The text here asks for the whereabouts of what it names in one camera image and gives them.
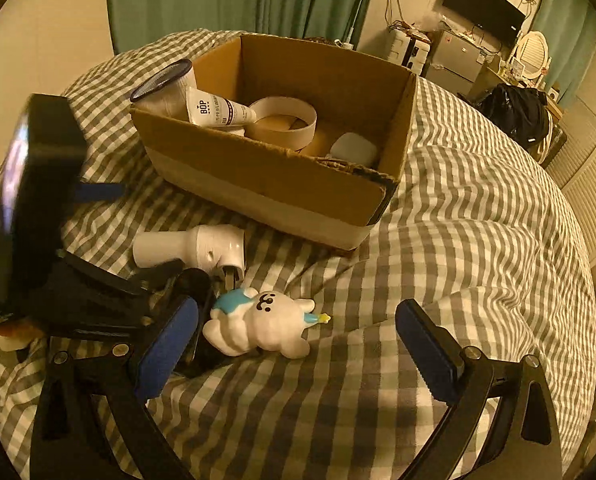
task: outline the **blue gripper pad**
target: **blue gripper pad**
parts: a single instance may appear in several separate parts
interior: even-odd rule
[[[396,331],[433,398],[448,405],[456,403],[457,383],[464,369],[456,340],[434,325],[414,300],[402,301],[396,308]]]
[[[158,397],[198,326],[198,305],[183,301],[138,366],[135,394],[139,400]]]

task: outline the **cardboard box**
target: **cardboard box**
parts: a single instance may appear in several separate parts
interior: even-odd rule
[[[310,103],[313,142],[300,153],[130,109],[167,181],[280,231],[352,250],[382,216],[400,181],[416,76],[335,46],[245,35],[193,61],[199,89],[250,105],[267,96]],[[323,157],[345,132],[376,144],[375,170]]]

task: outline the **bed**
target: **bed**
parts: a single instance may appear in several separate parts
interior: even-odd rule
[[[182,192],[148,160],[129,91],[236,34],[169,35],[64,92],[89,143],[84,179],[127,189],[117,202],[75,211],[63,231],[69,251],[127,277],[140,230],[230,223],[246,231],[245,285],[313,298],[316,313],[332,316],[305,333],[304,360],[267,353],[194,380],[172,376],[148,408],[177,455],[200,479],[398,478],[445,410],[396,336],[396,305],[414,298],[463,346],[501,360],[540,358],[565,469],[592,407],[596,313],[585,243],[553,181],[478,112],[420,79],[402,181],[349,257]],[[66,348],[79,357],[101,350],[37,340],[25,362],[0,359],[0,439],[22,478],[45,357]],[[491,400],[457,474],[473,464],[494,409]],[[103,401],[98,412],[120,466],[135,474]]]

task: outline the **black bag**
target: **black bag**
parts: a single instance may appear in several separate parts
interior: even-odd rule
[[[544,92],[499,84],[474,107],[528,151],[549,133],[546,105]]]

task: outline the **gingham fabric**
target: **gingham fabric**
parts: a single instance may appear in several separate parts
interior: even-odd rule
[[[478,112],[420,79],[401,184],[350,257],[182,192],[148,160],[129,91],[235,34],[172,34],[65,92],[89,143],[84,179],[127,190],[78,209],[64,229],[69,251],[129,276],[137,232],[230,223],[247,234],[246,286],[313,298],[315,312],[332,317],[305,332],[303,360],[266,353],[194,380],[172,376],[148,408],[175,453],[199,479],[398,478],[445,410],[396,336],[396,305],[414,298],[463,346],[540,358],[568,466],[591,409],[595,307],[580,229],[552,180]],[[99,351],[93,342],[53,346]],[[23,478],[46,354],[37,341],[23,364],[0,361],[0,437]],[[136,474],[107,406],[99,412],[118,462]],[[473,463],[493,412],[491,402],[457,473]]]

